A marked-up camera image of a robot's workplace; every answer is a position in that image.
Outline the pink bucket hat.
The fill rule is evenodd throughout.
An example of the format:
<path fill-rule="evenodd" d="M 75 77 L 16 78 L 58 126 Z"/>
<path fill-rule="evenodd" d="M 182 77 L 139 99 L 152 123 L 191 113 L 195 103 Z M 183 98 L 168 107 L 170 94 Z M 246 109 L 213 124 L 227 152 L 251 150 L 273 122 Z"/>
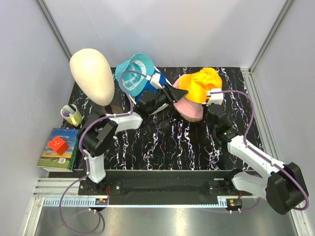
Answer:
<path fill-rule="evenodd" d="M 192 102 L 185 96 L 173 105 L 175 109 L 186 119 L 201 120 L 203 118 L 202 104 Z"/>

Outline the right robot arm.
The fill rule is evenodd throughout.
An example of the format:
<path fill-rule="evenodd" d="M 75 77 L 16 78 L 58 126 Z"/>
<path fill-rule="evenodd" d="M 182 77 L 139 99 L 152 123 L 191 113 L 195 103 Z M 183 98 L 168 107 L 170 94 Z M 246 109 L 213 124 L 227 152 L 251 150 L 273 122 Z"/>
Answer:
<path fill-rule="evenodd" d="M 203 114 L 213 139 L 258 173 L 258 176 L 253 176 L 241 170 L 232 171 L 223 183 L 227 194 L 234 195 L 238 191 L 251 193 L 265 199 L 281 215 L 292 209 L 303 211 L 308 208 L 309 194 L 297 164 L 286 164 L 253 146 L 245 136 L 229 125 L 222 105 L 203 105 Z"/>

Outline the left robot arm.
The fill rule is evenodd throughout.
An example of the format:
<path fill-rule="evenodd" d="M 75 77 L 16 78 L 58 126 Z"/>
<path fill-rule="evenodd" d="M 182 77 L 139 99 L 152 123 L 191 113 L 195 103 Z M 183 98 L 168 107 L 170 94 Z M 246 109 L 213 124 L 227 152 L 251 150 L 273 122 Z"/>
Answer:
<path fill-rule="evenodd" d="M 145 91 L 133 110 L 123 114 L 94 113 L 82 126 L 77 135 L 79 149 L 87 164 L 87 178 L 91 181 L 89 189 L 100 195 L 106 190 L 106 177 L 104 168 L 104 153 L 108 149 L 113 136 L 121 131 L 136 130 L 149 122 L 156 113 L 170 105 L 179 102 L 187 90 L 175 88 L 166 84 L 153 91 Z"/>

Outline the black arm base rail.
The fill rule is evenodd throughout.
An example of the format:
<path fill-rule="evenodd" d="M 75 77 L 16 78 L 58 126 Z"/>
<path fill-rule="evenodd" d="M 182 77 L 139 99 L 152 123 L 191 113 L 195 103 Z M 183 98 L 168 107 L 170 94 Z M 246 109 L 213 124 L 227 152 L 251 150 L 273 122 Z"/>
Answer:
<path fill-rule="evenodd" d="M 206 207 L 218 197 L 249 196 L 228 183 L 230 171 L 107 170 L 98 184 L 82 180 L 79 195 L 109 195 L 112 207 Z"/>

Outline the orange bucket hat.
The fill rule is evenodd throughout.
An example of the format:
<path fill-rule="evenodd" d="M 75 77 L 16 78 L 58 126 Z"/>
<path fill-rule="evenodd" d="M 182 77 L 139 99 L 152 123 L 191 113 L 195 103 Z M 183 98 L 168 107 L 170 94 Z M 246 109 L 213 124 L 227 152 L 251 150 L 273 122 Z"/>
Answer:
<path fill-rule="evenodd" d="M 208 91 L 222 88 L 222 79 L 215 69 L 206 67 L 199 72 L 183 75 L 178 87 L 188 91 L 186 99 L 202 104 L 208 99 Z"/>

